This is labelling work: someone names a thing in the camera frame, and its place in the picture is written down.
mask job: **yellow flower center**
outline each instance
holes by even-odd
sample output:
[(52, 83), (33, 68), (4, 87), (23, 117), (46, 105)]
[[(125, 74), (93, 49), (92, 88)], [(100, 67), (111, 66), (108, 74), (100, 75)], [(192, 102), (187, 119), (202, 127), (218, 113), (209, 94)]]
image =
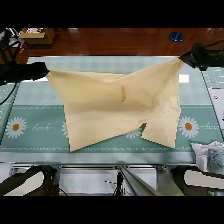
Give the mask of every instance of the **yellow flower center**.
[(185, 128), (190, 131), (192, 129), (192, 124), (186, 123)]
[(17, 131), (17, 130), (19, 130), (19, 128), (20, 128), (19, 124), (14, 124), (14, 125), (12, 126), (12, 130), (13, 130), (13, 131)]

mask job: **daisy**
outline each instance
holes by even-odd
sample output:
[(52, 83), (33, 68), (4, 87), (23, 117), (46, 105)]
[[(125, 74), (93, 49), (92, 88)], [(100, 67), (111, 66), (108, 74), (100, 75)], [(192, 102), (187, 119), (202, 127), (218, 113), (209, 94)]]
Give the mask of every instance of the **daisy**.
[(182, 135), (185, 135), (185, 137), (194, 138), (199, 133), (199, 126), (194, 118), (185, 116), (179, 120), (178, 130), (182, 131)]
[(65, 135), (65, 137), (68, 138), (68, 130), (67, 130), (67, 127), (66, 127), (66, 123), (65, 122), (63, 122), (63, 124), (62, 124), (61, 131), (64, 132), (63, 135)]
[(126, 138), (135, 138), (141, 135), (141, 130), (141, 128), (137, 128), (136, 130), (129, 131), (128, 133), (126, 133)]
[(14, 117), (11, 121), (8, 122), (6, 126), (6, 135), (8, 138), (17, 138), (23, 131), (27, 128), (26, 121), (21, 117)]

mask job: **fold in fabric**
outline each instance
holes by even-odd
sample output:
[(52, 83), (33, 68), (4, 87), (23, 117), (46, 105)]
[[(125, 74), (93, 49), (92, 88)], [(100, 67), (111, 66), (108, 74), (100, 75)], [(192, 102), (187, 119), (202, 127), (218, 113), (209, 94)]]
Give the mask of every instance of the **fold in fabric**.
[(64, 103), (70, 150), (146, 123), (142, 138), (175, 148), (180, 116), (178, 58), (126, 74), (50, 70)]

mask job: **table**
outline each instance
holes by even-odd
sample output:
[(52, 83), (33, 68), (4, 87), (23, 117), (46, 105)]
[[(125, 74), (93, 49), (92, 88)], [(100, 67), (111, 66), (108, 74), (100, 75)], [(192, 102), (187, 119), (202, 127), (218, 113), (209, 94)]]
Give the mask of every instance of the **table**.
[[(45, 62), (48, 69), (128, 74), (173, 57), (58, 56), (31, 57), (28, 63)], [(9, 113), (8, 126), (25, 129), (19, 136), (5, 130), (0, 162), (60, 164), (189, 164), (195, 162), (191, 142), (223, 142), (206, 84), (198, 69), (184, 65), (180, 72), (180, 122), (187, 119), (199, 128), (193, 138), (177, 131), (176, 149), (141, 139), (143, 126), (71, 153), (63, 103), (47, 81), (22, 82)]]

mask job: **reddish brown floor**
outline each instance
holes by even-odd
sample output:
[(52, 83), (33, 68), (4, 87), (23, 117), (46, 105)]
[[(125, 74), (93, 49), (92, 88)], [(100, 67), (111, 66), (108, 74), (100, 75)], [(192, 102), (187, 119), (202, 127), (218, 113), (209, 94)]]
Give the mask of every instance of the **reddish brown floor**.
[[(183, 32), (184, 41), (172, 42), (171, 32)], [(51, 46), (25, 44), (17, 61), (63, 55), (178, 56), (196, 42), (208, 44), (221, 39), (223, 28), (68, 28), (56, 33)]]

